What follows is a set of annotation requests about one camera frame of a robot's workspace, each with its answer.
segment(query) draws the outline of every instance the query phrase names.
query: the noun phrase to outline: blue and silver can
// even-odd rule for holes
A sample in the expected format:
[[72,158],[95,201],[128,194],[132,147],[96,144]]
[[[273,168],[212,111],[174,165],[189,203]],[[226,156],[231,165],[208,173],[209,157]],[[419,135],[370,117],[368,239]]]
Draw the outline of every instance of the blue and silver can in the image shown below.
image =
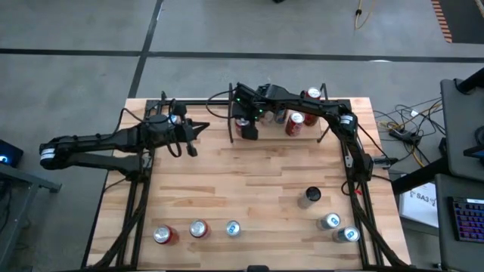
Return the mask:
[[170,114],[170,115],[165,115],[167,118],[170,118],[171,120],[168,120],[168,125],[175,125],[178,124],[178,117],[176,115]]
[[286,122],[287,110],[280,109],[274,114],[274,122],[277,124],[284,124]]
[[344,227],[333,232],[336,243],[356,242],[360,239],[360,231],[356,227]]
[[316,221],[316,227],[320,230],[330,230],[337,228],[341,223],[340,216],[331,212]]
[[235,220],[230,220],[228,223],[227,223],[227,227],[225,228],[225,232],[227,233],[227,235],[229,235],[230,237],[237,237],[240,235],[240,232],[242,230],[240,229],[240,224],[239,222],[235,221]]

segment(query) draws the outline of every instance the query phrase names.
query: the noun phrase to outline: soda can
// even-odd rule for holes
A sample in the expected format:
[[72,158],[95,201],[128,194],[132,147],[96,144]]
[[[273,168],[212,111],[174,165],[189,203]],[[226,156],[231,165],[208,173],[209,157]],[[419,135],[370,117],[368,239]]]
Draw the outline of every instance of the soda can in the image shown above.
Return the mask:
[[250,122],[244,118],[235,119],[235,132],[242,137],[242,128],[250,125]]
[[[315,87],[309,88],[308,91],[306,91],[305,93],[306,93],[306,98],[310,98],[310,99],[314,99],[314,100],[321,99],[321,91],[319,91]],[[314,116],[314,115],[311,115],[311,114],[305,114],[304,125],[313,126],[313,125],[316,124],[316,122],[318,122],[318,118],[319,118],[318,116]]]
[[301,113],[293,113],[289,116],[286,124],[286,133],[289,136],[295,137],[301,132],[303,127],[304,116]]
[[321,191],[317,187],[309,187],[297,200],[297,205],[301,209],[307,209],[321,198]]
[[178,232],[166,225],[158,227],[153,233],[153,238],[155,242],[161,245],[174,245],[180,240]]
[[331,212],[324,216],[323,218],[319,218],[316,221],[316,227],[320,230],[330,230],[337,228],[340,225],[340,216]]
[[206,238],[210,235],[210,227],[204,220],[197,219],[190,224],[190,234],[195,238]]
[[177,121],[178,121],[178,117],[176,115],[172,115],[170,114],[169,116],[165,115],[166,118],[170,118],[171,120],[168,120],[168,124],[169,125],[173,125],[173,124],[178,124]]
[[235,221],[235,220],[230,220],[228,223],[227,223],[227,227],[225,228],[225,232],[227,233],[227,235],[229,235],[230,237],[236,237],[236,236],[239,236],[240,235],[240,232],[242,232],[242,230],[240,229],[240,224],[239,222]]
[[284,124],[286,122],[287,110],[280,109],[274,114],[274,122],[277,124]]
[[360,239],[360,231],[356,227],[343,227],[333,232],[336,243],[356,242]]
[[270,112],[270,111],[266,111],[264,113],[264,115],[261,117],[260,119],[260,122],[263,124],[263,125],[270,125],[272,124],[274,121],[274,113]]

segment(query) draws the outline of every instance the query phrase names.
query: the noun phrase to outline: orange striped tape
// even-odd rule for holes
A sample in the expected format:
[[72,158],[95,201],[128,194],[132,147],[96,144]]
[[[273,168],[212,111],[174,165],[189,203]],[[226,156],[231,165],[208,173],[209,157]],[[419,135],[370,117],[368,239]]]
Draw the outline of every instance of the orange striped tape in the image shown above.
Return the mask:
[[444,35],[444,40],[446,42],[452,43],[452,34],[450,30],[448,30],[447,20],[444,17],[444,12],[442,11],[442,7],[438,0],[432,0],[433,10],[436,12],[437,21],[439,21],[440,30],[442,30],[442,34]]

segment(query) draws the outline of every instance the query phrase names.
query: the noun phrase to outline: red soda can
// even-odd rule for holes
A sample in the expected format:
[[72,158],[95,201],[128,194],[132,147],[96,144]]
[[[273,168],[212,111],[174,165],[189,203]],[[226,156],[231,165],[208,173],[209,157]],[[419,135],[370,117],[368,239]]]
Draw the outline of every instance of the red soda can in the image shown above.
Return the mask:
[[197,219],[190,224],[190,234],[195,238],[206,238],[210,235],[210,226],[202,219]]
[[154,240],[161,245],[174,245],[179,240],[178,232],[166,225],[161,225],[153,233]]
[[[315,87],[311,87],[308,89],[308,91],[306,91],[306,97],[314,100],[319,100],[321,99],[321,91],[319,91]],[[319,118],[318,116],[306,114],[304,116],[304,125],[313,126],[316,124],[316,122],[318,122],[318,118]]]
[[286,123],[286,133],[289,136],[297,136],[303,127],[304,116],[302,113],[293,113]]
[[235,132],[242,137],[242,128],[250,125],[250,122],[244,118],[235,119]]

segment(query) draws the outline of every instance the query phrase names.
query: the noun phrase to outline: keyboard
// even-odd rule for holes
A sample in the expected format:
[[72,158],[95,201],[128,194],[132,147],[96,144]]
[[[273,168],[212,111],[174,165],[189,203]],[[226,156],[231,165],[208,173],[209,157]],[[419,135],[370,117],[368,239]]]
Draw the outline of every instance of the keyboard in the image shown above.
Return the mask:
[[484,199],[449,197],[454,215],[455,239],[484,243]]

